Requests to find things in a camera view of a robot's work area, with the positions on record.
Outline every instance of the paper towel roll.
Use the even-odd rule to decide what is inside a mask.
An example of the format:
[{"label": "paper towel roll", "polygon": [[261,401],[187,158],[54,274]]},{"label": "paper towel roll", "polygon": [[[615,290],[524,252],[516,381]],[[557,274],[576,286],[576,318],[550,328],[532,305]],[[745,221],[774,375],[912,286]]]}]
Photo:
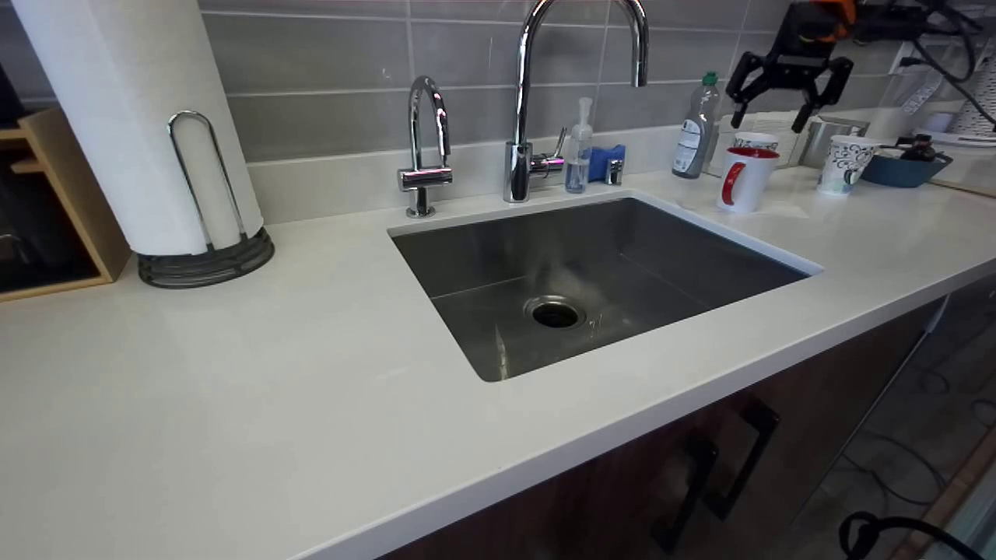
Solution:
[{"label": "paper towel roll", "polygon": [[[200,254],[207,232],[167,140],[173,113],[207,113],[245,216],[261,230],[245,155],[195,0],[17,0],[76,138],[141,254]],[[219,248],[239,235],[208,135],[181,131]]]}]

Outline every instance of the soap dispenser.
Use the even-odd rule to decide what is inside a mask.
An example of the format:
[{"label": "soap dispenser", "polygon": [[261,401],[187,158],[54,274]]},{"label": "soap dispenser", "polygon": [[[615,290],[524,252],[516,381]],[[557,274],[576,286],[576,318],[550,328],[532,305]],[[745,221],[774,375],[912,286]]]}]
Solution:
[{"label": "soap dispenser", "polygon": [[565,140],[565,186],[566,192],[581,192],[590,186],[590,150],[591,150],[591,95],[580,99],[580,122],[566,131]]}]

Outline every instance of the paper towel holder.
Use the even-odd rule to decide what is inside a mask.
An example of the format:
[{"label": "paper towel holder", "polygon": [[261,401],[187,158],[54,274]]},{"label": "paper towel holder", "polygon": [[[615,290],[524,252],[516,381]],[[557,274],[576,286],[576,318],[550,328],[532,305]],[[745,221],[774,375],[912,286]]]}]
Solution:
[{"label": "paper towel holder", "polygon": [[[221,178],[223,178],[223,191],[228,191],[228,199],[232,199],[238,224],[239,224],[239,238],[234,244],[219,248],[214,238],[212,238],[201,199],[200,199],[200,192],[193,186],[193,178],[191,178],[191,169],[187,169],[187,155],[183,155],[181,140],[177,140],[177,125],[181,122],[200,122],[200,125],[207,125],[207,131],[212,138],[214,158],[219,158],[219,169],[221,169]],[[245,216],[242,216],[242,207],[239,207],[239,195],[238,195],[238,191],[232,183],[232,170],[223,165],[223,151],[221,151],[221,143],[219,143],[212,118],[207,113],[193,113],[193,110],[173,113],[167,118],[167,140],[170,140],[177,165],[183,170],[183,183],[187,183],[191,202],[193,202],[193,212],[200,216],[200,230],[207,235],[207,252],[200,252],[200,254],[136,254],[136,265],[141,265],[136,274],[145,282],[162,286],[162,290],[193,290],[193,286],[223,282],[223,279],[252,274],[255,267],[268,265],[273,257],[273,238],[271,238],[271,232],[265,227],[258,227],[258,232],[249,235]]]}]

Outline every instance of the sink drain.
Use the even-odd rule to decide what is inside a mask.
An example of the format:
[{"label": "sink drain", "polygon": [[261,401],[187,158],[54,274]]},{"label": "sink drain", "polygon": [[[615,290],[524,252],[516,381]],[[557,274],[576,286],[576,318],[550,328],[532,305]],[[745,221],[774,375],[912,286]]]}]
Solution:
[{"label": "sink drain", "polygon": [[550,328],[576,327],[584,318],[584,311],[565,294],[528,297],[525,313]]}]

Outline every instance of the sink basin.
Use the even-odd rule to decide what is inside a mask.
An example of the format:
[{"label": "sink basin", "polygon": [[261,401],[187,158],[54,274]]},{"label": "sink basin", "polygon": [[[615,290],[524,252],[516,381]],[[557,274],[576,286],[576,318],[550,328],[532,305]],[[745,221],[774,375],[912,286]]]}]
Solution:
[{"label": "sink basin", "polygon": [[805,277],[638,199],[397,232],[397,244],[488,381]]}]

